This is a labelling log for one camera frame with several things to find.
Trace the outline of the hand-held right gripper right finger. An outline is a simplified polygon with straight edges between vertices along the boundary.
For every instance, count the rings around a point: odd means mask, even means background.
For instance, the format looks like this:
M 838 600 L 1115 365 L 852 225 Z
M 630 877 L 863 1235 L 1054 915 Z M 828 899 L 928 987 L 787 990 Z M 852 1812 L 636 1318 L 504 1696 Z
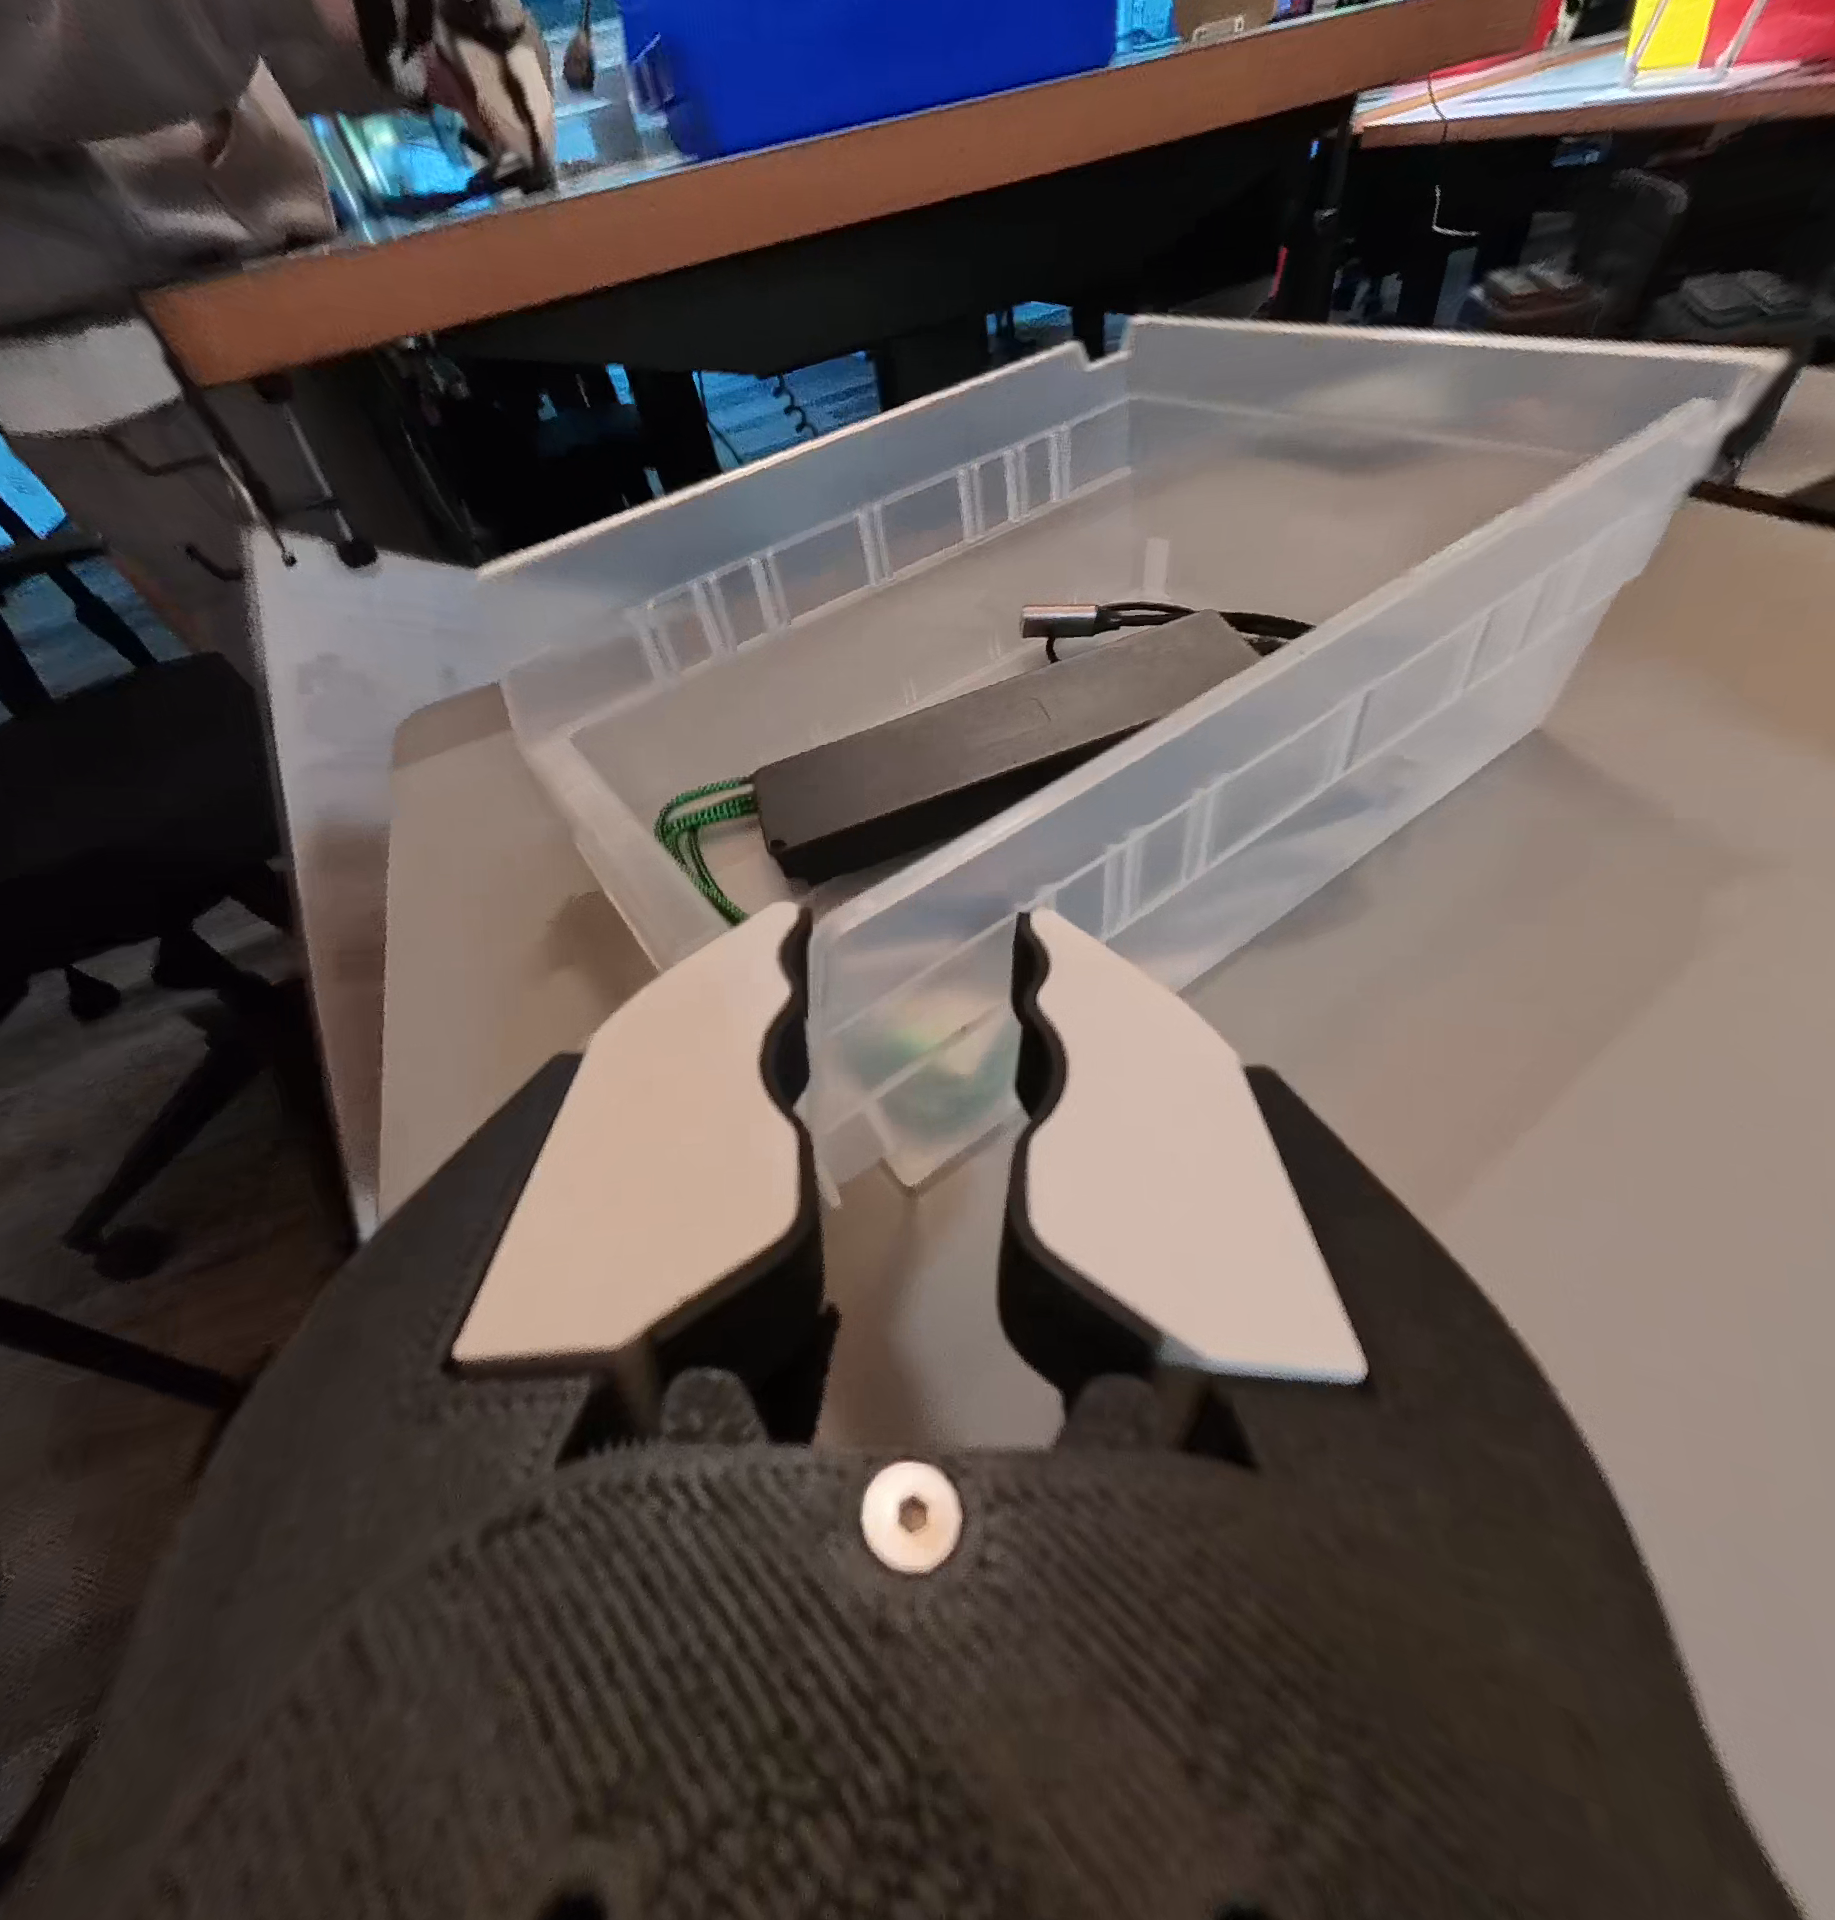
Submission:
M 1232 1043 L 1050 909 L 1016 916 L 1023 1128 L 1000 1325 L 1067 1420 L 1107 1382 L 1189 1430 L 1230 1382 L 1359 1390 L 1369 1360 Z

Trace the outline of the black office chair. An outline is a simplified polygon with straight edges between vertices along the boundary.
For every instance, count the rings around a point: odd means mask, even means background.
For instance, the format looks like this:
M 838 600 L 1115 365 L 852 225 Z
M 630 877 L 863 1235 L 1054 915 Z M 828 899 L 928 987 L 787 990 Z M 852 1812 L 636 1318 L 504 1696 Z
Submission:
M 0 549 L 0 607 L 93 550 L 65 535 Z M 118 1214 L 261 1072 L 316 1142 L 329 1120 L 303 978 L 248 972 L 198 932 L 226 902 L 294 925 L 258 693 L 220 655 L 160 660 L 111 617 L 90 632 L 128 671 L 56 697 L 0 610 L 0 1024 L 48 972 L 65 977 L 77 1019 L 110 1016 L 120 994 L 85 963 L 142 942 L 157 946 L 157 986 L 213 999 L 196 1016 L 206 1055 L 65 1233 L 101 1277 L 133 1280 L 172 1239 Z

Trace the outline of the clear plastic bin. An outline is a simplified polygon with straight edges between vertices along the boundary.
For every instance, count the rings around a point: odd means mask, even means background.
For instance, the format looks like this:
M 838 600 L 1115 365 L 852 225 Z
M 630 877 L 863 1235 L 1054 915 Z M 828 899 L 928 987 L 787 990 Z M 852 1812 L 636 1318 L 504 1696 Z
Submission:
M 1138 318 L 478 572 L 512 732 L 657 969 L 725 930 L 676 794 L 1024 669 L 1028 601 L 1311 626 L 938 851 L 802 888 L 828 1181 L 1011 1111 L 1013 916 L 1171 990 L 1537 728 L 1785 365 L 1766 348 Z

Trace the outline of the blue plastic bin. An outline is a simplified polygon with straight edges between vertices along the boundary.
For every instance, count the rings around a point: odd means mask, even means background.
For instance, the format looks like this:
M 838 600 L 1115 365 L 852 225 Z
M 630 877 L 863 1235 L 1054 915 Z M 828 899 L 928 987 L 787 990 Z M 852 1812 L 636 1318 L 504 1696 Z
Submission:
M 1112 1 L 622 1 L 636 105 L 692 161 L 1108 65 Z

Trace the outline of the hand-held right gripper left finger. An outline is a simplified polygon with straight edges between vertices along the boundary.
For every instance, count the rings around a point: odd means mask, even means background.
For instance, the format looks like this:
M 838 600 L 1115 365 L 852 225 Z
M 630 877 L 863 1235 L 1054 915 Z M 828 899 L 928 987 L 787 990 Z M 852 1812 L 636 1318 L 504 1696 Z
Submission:
M 468 1380 L 586 1376 L 651 1430 L 678 1382 L 761 1413 L 828 1357 L 808 1092 L 808 912 L 777 902 L 594 1028 L 463 1308 Z

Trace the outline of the wooden background desk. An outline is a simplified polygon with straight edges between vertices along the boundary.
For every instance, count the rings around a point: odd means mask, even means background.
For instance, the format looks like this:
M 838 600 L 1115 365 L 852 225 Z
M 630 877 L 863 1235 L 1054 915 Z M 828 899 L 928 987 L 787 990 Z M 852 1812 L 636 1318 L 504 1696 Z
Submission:
M 1137 308 L 1204 250 L 1265 270 L 1350 98 L 1197 125 L 1158 65 L 1050 83 L 630 183 L 530 197 L 144 298 L 224 387 L 436 338 L 493 360 L 773 373 L 1026 299 Z
M 1362 97 L 1352 132 L 1364 147 L 1437 147 L 1774 120 L 1835 120 L 1835 59 L 1629 83 L 1623 49 L 1602 39 L 1378 88 Z

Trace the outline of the black rectangular power adapter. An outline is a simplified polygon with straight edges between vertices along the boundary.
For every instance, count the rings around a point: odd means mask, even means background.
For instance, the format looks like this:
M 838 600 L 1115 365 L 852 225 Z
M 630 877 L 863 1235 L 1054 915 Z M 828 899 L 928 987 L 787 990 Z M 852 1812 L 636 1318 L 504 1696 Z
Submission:
M 1310 624 L 1156 601 L 1028 609 L 1046 660 L 764 765 L 766 851 L 816 885 L 989 822 L 1079 765 L 1260 664 Z

